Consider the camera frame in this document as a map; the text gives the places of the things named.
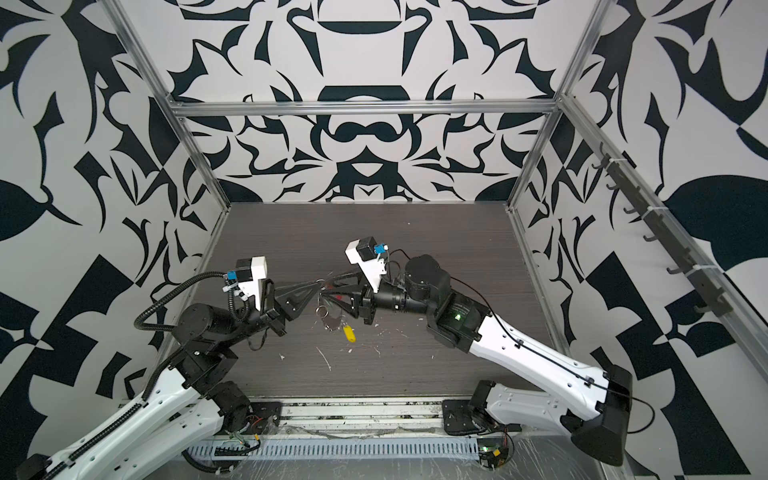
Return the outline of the metal keyring with red grip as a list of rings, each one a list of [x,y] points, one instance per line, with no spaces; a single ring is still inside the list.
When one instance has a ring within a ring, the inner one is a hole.
[[[320,288],[317,296],[315,315],[322,322],[327,331],[333,332],[341,328],[343,310],[336,303],[323,295],[323,293],[329,289],[332,289],[332,286],[329,283],[324,283]]]

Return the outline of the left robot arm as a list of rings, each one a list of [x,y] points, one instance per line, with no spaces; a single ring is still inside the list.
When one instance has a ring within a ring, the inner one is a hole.
[[[144,390],[92,432],[53,455],[34,454],[19,479],[142,479],[197,442],[249,428],[251,402],[226,376],[237,362],[234,345],[253,335],[285,332],[316,296],[318,281],[275,287],[242,311],[195,303],[175,326],[164,325],[177,348],[161,360]]]

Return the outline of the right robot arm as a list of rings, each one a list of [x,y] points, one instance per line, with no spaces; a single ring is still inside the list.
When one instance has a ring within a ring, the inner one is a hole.
[[[335,278],[322,298],[367,324],[381,309],[418,314],[440,343],[502,366],[542,390],[537,396],[480,382],[471,406],[487,427],[528,425],[561,433],[590,457],[623,465],[633,386],[626,369],[582,363],[514,329],[486,302],[456,291],[453,277],[429,255],[409,260],[396,280],[387,278],[381,259],[357,264],[358,272]]]

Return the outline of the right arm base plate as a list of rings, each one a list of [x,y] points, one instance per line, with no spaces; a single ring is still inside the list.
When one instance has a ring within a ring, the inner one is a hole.
[[[443,430],[450,436],[486,435],[507,429],[490,415],[485,401],[443,400],[441,409]]]

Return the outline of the yellow capped key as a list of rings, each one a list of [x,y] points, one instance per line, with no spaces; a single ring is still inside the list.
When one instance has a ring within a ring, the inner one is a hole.
[[[349,343],[355,343],[356,342],[356,335],[355,335],[354,329],[351,326],[344,325],[342,330],[343,330],[343,333],[345,335],[346,340]]]

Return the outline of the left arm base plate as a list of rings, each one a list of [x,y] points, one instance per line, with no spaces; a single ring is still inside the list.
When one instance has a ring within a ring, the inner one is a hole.
[[[243,436],[275,433],[282,423],[281,401],[252,401],[243,414],[237,414],[233,425],[224,424],[218,435],[237,432]]]

